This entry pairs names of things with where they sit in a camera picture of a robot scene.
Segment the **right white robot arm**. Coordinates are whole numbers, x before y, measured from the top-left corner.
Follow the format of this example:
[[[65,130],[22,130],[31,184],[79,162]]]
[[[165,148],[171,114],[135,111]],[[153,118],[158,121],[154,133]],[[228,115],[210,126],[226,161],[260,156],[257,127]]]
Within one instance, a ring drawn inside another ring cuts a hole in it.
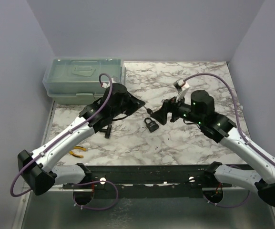
[[[239,126],[214,108],[214,98],[205,90],[191,94],[191,103],[173,97],[164,100],[162,107],[148,114],[160,124],[167,123],[168,113],[171,122],[181,118],[199,125],[201,132],[216,143],[236,153],[252,170],[240,170],[213,162],[206,170],[204,182],[210,187],[227,183],[245,188],[258,194],[266,204],[275,207],[275,157],[255,144],[243,134]]]

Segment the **black padlock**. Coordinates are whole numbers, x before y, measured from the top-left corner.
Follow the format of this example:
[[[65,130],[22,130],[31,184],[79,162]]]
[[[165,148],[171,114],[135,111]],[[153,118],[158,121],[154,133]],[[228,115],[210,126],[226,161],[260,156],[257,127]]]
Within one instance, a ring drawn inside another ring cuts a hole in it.
[[[144,123],[146,124],[146,128],[149,130],[150,133],[153,133],[154,131],[159,129],[159,125],[149,117],[144,119]]]

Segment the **black head key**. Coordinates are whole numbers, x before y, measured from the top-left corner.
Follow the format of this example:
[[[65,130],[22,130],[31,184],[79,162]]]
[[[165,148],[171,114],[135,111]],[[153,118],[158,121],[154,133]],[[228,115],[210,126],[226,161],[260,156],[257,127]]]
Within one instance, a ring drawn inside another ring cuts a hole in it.
[[[146,108],[146,112],[150,115],[153,113],[153,111],[150,108]]]

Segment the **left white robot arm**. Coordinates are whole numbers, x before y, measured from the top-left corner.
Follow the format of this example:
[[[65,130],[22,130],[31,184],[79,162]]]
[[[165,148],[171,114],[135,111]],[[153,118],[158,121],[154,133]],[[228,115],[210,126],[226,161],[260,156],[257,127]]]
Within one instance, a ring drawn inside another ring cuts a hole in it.
[[[37,196],[54,185],[74,183],[79,188],[90,184],[86,166],[75,164],[65,170],[56,164],[80,142],[111,124],[115,117],[130,116],[145,102],[134,97],[121,83],[113,83],[103,97],[84,107],[74,121],[56,137],[32,152],[22,150],[18,156],[19,176]]]

